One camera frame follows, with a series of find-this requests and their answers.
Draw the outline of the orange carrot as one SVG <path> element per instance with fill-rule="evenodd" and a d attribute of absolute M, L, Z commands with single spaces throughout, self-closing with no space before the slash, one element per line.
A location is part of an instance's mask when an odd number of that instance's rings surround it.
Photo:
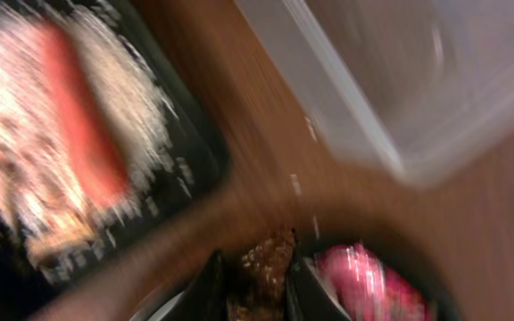
<path fill-rule="evenodd" d="M 100 209 L 110 207 L 121 201 L 129 188 L 124 160 L 70 35 L 51 21 L 42 21 L 40 27 L 43 78 L 70 167 L 90 201 Z"/>

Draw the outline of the red snack wrapper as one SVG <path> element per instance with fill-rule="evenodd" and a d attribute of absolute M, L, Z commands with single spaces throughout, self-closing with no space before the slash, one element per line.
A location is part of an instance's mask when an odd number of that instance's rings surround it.
<path fill-rule="evenodd" d="M 317 253 L 315 262 L 329 298 L 351 320 L 437 319 L 435 304 L 362 243 L 331 247 Z"/>

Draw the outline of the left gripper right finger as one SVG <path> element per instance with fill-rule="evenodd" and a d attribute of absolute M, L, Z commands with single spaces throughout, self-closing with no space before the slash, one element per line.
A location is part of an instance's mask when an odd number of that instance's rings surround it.
<path fill-rule="evenodd" d="M 329 298 L 304 258 L 294 258 L 286 279 L 289 321 L 349 321 Z"/>

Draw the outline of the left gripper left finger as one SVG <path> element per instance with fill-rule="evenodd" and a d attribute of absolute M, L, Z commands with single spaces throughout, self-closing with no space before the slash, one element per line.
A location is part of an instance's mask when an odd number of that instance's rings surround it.
<path fill-rule="evenodd" d="M 212 321 L 222 319 L 225 292 L 225 261 L 215 251 L 202 270 L 176 299 L 158 309 L 161 321 Z"/>

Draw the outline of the brown food scrap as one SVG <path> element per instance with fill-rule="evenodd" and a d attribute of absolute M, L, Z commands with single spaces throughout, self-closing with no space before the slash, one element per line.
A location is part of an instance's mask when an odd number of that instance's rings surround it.
<path fill-rule="evenodd" d="M 285 319 L 286 276 L 296 244 L 293 229 L 280 229 L 235 261 L 228 281 L 228 321 Z"/>

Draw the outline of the rice and food scraps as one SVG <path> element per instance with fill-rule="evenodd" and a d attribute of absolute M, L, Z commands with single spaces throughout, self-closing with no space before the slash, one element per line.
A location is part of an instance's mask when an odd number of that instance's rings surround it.
<path fill-rule="evenodd" d="M 64 28 L 124 160 L 129 188 L 100 209 L 70 167 L 39 52 L 40 23 Z M 24 15 L 0 4 L 0 220 L 32 264 L 93 242 L 116 218 L 137 215 L 171 144 L 160 111 L 168 95 L 107 21 L 89 9 Z"/>

